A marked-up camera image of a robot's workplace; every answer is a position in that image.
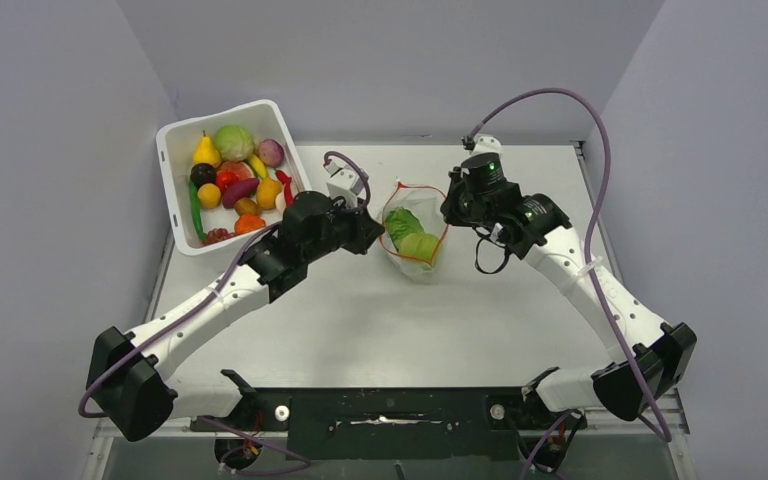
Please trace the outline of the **green lettuce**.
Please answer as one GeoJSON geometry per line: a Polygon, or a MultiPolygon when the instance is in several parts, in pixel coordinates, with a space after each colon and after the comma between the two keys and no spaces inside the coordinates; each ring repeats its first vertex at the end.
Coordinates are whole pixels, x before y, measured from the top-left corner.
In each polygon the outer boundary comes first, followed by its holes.
{"type": "Polygon", "coordinates": [[[408,209],[397,207],[384,218],[384,226],[393,246],[398,250],[403,237],[414,232],[425,232],[420,220],[408,209]]]}

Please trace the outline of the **clear orange zip bag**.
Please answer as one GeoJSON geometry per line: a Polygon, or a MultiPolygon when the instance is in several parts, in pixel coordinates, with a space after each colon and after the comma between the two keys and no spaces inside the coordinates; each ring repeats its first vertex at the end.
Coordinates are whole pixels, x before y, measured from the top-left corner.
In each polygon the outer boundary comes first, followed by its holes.
{"type": "Polygon", "coordinates": [[[441,207],[446,194],[426,184],[397,180],[378,214],[379,244],[395,267],[415,283],[437,280],[449,225],[441,207]]]}

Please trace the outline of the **green round fruit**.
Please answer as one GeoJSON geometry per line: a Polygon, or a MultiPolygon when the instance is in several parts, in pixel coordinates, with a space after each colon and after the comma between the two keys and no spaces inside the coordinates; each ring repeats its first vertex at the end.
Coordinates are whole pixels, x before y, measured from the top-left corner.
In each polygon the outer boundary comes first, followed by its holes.
{"type": "Polygon", "coordinates": [[[418,261],[432,264],[440,239],[426,232],[414,232],[402,238],[398,253],[418,261]]]}

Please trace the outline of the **dark plum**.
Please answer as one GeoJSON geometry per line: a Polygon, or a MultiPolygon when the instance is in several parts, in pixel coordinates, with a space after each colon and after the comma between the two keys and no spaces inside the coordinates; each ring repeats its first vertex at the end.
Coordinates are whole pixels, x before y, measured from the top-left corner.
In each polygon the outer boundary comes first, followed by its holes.
{"type": "Polygon", "coordinates": [[[197,188],[205,184],[215,184],[217,178],[216,168],[209,163],[194,164],[190,170],[189,180],[197,188]]]}

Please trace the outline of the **yellow pear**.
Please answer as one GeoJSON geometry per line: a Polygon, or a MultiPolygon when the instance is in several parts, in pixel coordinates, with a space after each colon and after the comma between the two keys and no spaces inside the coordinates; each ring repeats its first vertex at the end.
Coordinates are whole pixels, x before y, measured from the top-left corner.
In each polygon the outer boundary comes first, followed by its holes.
{"type": "Polygon", "coordinates": [[[192,162],[194,165],[207,164],[213,168],[219,167],[223,162],[219,150],[205,131],[202,132],[198,145],[192,154],[192,162]]]}

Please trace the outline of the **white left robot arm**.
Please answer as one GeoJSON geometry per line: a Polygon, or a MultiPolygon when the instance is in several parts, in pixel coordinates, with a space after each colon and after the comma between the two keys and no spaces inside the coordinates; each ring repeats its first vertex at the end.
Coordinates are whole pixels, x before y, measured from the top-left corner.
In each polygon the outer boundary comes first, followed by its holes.
{"type": "Polygon", "coordinates": [[[170,383],[176,370],[235,321],[304,281],[310,264],[338,250],[364,255],[384,231],[364,206],[298,194],[280,222],[247,240],[226,271],[186,302],[127,332],[110,327],[96,337],[80,415],[90,417],[86,406],[94,401],[100,417],[132,442],[170,419],[228,416],[241,386],[184,392],[170,383]]]}

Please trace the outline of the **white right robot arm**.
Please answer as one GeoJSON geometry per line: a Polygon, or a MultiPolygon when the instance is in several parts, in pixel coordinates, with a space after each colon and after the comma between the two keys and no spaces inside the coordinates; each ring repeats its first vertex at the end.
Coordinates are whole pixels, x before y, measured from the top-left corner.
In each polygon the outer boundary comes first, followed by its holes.
{"type": "Polygon", "coordinates": [[[522,400],[528,422],[545,427],[564,410],[589,407],[633,421],[678,383],[696,333],[685,323],[669,324],[599,260],[587,259],[569,217],[548,196],[522,194],[506,179],[496,153],[468,158],[449,179],[441,207],[445,222],[472,228],[541,273],[587,321],[611,359],[601,368],[552,367],[532,380],[522,400]]]}

